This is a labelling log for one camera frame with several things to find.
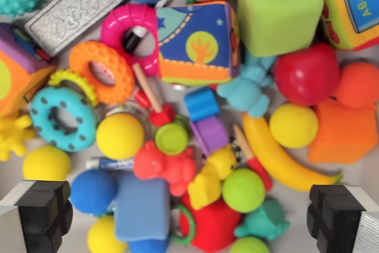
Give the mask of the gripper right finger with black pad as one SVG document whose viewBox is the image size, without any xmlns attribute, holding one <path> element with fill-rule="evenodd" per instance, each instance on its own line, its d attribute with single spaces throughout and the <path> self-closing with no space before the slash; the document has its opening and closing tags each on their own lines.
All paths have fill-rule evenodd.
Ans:
<svg viewBox="0 0 379 253">
<path fill-rule="evenodd" d="M 359 186 L 313 185 L 307 228 L 320 252 L 378 252 L 378 204 Z"/>
</svg>

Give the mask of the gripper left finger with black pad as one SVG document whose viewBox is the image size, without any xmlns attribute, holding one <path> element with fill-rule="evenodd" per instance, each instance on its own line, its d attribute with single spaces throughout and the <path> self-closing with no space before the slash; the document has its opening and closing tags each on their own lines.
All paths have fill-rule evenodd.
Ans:
<svg viewBox="0 0 379 253">
<path fill-rule="evenodd" d="M 57 252 L 71 227 L 67 181 L 20 181 L 1 199 L 1 252 Z"/>
</svg>

